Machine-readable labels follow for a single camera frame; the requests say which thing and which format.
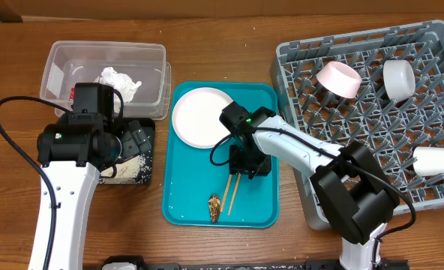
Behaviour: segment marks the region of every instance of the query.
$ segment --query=wooden tabletop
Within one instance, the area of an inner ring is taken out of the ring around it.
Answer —
[[[187,80],[271,84],[278,44],[386,26],[444,20],[444,13],[292,16],[251,19],[0,24],[0,99],[38,97],[50,47],[60,40],[163,44],[172,88]],[[38,134],[56,120],[52,108],[27,101],[1,109],[7,132],[32,157]],[[148,263],[272,263],[337,258],[341,237],[306,223],[293,171],[280,164],[280,216],[268,229],[174,226],[162,215],[162,186],[170,116],[156,123],[150,187],[98,186],[91,203],[84,263],[141,254]],[[0,269],[27,269],[39,208],[38,174],[0,136]],[[407,222],[397,216],[390,227]],[[386,237],[382,256],[412,269],[444,269],[444,209],[422,211],[414,227]]]

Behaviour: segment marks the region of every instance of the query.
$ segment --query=transparent container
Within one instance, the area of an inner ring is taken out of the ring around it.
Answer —
[[[124,117],[165,119],[171,74],[165,47],[160,44],[57,41],[43,71],[40,98],[71,110],[75,84],[93,83],[107,67],[127,74],[135,83],[142,82],[133,100],[124,103]],[[62,112],[56,110],[55,114],[60,116]]]

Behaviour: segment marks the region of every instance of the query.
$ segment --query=gray dish rack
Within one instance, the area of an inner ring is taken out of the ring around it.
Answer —
[[[383,64],[389,59],[409,61],[415,73],[415,95],[400,103],[385,97]],[[315,74],[330,61],[361,75],[355,99],[335,96],[317,83]],[[415,209],[444,207],[444,175],[419,177],[411,167],[416,146],[444,147],[443,21],[282,43],[270,73],[291,125],[326,142],[364,143]],[[329,228],[308,177],[295,170],[295,178],[307,223],[315,230]],[[408,211],[401,204],[394,214]]]

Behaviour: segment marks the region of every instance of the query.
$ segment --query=blue tray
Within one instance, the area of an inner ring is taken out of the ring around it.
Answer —
[[[173,92],[172,109],[179,98],[192,89],[213,87],[227,93],[235,102],[249,112],[264,106],[278,111],[274,89],[262,83],[241,82],[184,82]],[[229,157],[232,140],[221,145],[214,154],[215,161]],[[224,197],[229,165],[213,166],[209,161],[211,149],[198,149],[186,145],[177,136],[172,121],[169,127],[165,178],[163,182],[162,212],[175,225],[213,227],[266,228],[279,215],[279,162],[272,157],[272,171],[264,177],[249,180],[242,175],[235,196],[232,213],[229,211],[237,177],[232,177],[226,205],[217,223],[212,223],[209,214],[209,198],[217,194]]]

